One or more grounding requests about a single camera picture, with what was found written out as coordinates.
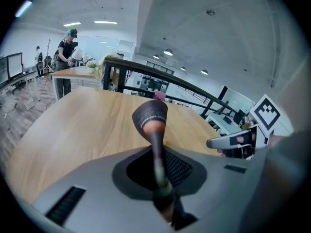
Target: gray pants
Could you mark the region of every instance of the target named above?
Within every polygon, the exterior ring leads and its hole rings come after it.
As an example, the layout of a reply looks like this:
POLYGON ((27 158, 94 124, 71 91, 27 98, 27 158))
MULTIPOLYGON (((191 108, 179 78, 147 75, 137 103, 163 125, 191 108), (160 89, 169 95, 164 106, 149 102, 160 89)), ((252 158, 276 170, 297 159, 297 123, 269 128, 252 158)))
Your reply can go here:
MULTIPOLYGON (((67 63, 56 61, 55 71, 61 71, 69 68, 70 67, 67 65, 67 63)), ((60 99, 63 97, 63 87, 64 87, 64 96, 71 91, 70 79, 56 79, 56 83, 57 83, 57 92, 60 99)))

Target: window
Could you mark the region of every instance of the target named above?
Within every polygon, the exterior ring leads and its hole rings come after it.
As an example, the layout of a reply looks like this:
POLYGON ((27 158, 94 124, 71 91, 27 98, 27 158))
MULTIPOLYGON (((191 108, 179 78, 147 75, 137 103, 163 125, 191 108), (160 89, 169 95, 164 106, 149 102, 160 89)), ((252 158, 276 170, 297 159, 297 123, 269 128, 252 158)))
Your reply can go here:
MULTIPOLYGON (((146 66, 155 68, 157 70, 160 70, 162 72, 166 72, 167 74, 173 75, 174 72, 172 70, 169 70, 165 67, 159 66, 157 64, 154 64, 152 62, 147 61, 146 66)), ((144 75, 141 81, 140 89, 149 90, 149 91, 161 91, 163 93, 166 93, 167 87, 169 85, 169 82, 157 79, 151 76, 144 75)))

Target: black slot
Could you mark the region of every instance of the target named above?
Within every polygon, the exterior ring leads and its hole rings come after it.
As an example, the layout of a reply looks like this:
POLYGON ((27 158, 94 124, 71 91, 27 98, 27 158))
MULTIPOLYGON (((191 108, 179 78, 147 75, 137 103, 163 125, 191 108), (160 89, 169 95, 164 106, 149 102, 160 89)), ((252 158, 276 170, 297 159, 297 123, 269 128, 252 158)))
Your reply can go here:
POLYGON ((56 205, 50 209, 46 217, 62 226, 85 192, 85 189, 71 187, 56 205))
POLYGON ((245 173, 246 172, 246 168, 244 168, 242 166, 235 166, 233 164, 228 164, 224 168, 229 169, 231 171, 238 172, 238 173, 245 173))

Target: monitor screen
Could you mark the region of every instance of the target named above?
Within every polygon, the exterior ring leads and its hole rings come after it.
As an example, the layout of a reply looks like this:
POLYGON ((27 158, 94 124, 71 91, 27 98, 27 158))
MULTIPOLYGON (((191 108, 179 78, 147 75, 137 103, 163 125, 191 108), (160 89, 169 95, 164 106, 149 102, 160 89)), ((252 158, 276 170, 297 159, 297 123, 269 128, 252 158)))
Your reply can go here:
POLYGON ((23 72, 23 68, 22 68, 22 53, 16 53, 16 54, 12 54, 8 56, 9 58, 9 75, 10 78, 21 74, 23 72))
POLYGON ((8 58, 0 59, 0 84, 6 82, 9 79, 8 76, 8 58))

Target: black t-shirt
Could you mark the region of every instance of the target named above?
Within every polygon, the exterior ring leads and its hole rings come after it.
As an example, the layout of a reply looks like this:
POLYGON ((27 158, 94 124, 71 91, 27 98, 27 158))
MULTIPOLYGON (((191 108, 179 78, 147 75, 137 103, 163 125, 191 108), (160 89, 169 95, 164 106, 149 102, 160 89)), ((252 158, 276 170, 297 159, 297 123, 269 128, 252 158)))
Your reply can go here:
MULTIPOLYGON (((73 51, 73 42, 69 44, 67 41, 64 43, 64 41, 61 41, 58 45, 58 47, 63 48, 63 56, 68 59, 73 51)), ((64 62, 60 57, 57 58, 57 61, 64 62)))

